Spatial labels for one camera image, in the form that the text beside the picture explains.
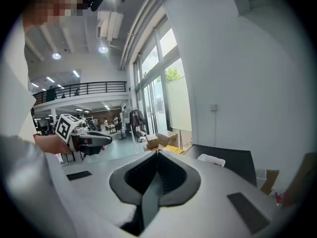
white container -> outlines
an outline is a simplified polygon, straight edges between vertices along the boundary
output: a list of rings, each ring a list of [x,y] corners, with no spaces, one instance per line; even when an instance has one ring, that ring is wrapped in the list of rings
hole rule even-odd
[[[207,154],[202,154],[201,156],[198,157],[198,160],[208,162],[208,163],[221,166],[221,167],[223,167],[224,164],[226,163],[226,161],[223,159],[219,159],[214,156],[209,156]]]
[[[264,183],[266,182],[266,169],[257,169],[256,177],[257,177],[257,188],[261,189]]]

balcony railing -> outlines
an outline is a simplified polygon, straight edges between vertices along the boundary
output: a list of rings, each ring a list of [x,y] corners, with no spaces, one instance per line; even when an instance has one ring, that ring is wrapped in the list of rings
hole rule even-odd
[[[66,85],[62,88],[56,87],[36,93],[33,96],[36,99],[35,105],[38,105],[56,99],[64,99],[79,95],[117,92],[126,92],[126,81],[104,81]]]

desk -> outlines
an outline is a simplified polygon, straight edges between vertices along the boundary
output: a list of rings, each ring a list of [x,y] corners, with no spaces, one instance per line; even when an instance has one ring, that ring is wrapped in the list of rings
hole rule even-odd
[[[216,148],[193,144],[184,155],[197,159],[202,154],[214,156],[226,161],[225,168],[230,169],[237,175],[257,186],[256,171],[250,151]]]
[[[108,128],[108,130],[110,131],[110,134],[115,133],[114,128],[115,128],[115,124],[113,125],[108,125],[106,126]]]

hand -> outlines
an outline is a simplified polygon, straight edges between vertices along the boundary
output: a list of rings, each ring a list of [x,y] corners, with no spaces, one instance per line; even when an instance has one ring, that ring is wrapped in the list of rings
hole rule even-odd
[[[59,136],[38,136],[34,135],[35,143],[46,153],[66,153],[71,154],[67,144]]]

yellow box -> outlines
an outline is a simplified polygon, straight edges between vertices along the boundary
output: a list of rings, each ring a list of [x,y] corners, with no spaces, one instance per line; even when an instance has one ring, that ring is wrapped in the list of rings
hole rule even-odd
[[[178,147],[175,147],[175,146],[171,146],[171,145],[166,145],[166,147],[164,147],[163,150],[170,151],[173,153],[178,153],[178,154],[183,154],[185,152],[184,150],[179,149]]]

